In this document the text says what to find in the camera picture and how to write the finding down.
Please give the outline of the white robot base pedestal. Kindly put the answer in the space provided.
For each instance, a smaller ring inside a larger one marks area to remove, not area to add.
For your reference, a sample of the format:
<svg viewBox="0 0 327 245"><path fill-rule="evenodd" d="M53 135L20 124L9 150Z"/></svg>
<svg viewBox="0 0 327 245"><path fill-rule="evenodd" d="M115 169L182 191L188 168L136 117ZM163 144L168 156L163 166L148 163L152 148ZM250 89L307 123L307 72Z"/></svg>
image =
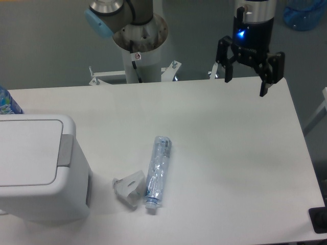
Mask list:
<svg viewBox="0 0 327 245"><path fill-rule="evenodd" d="M167 37L167 23L156 13L147 24L129 24L113 35L122 52L128 84L161 81L161 49Z"/></svg>

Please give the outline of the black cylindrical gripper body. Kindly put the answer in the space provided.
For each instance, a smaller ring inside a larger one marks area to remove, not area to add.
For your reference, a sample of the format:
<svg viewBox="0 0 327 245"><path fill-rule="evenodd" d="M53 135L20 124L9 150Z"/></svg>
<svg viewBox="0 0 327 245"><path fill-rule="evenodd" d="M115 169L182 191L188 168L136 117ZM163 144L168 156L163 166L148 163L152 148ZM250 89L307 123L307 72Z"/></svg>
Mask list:
<svg viewBox="0 0 327 245"><path fill-rule="evenodd" d="M269 68L267 62L277 1L235 1L231 62Z"/></svg>

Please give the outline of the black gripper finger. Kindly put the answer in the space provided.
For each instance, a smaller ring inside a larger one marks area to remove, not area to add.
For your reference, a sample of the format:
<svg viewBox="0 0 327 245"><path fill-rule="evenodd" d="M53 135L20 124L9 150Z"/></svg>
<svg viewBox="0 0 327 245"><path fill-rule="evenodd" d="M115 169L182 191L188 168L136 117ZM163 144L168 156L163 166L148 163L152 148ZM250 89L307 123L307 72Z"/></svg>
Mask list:
<svg viewBox="0 0 327 245"><path fill-rule="evenodd" d="M268 54L263 67L260 69L260 78L262 80L260 97L267 94L268 89L278 83L284 77L285 53Z"/></svg>
<svg viewBox="0 0 327 245"><path fill-rule="evenodd" d="M231 48L233 56L228 58L228 49ZM233 63L237 61L239 47L233 42L232 38L225 36L218 41L216 62L221 64L225 69L225 83L232 80L233 77Z"/></svg>

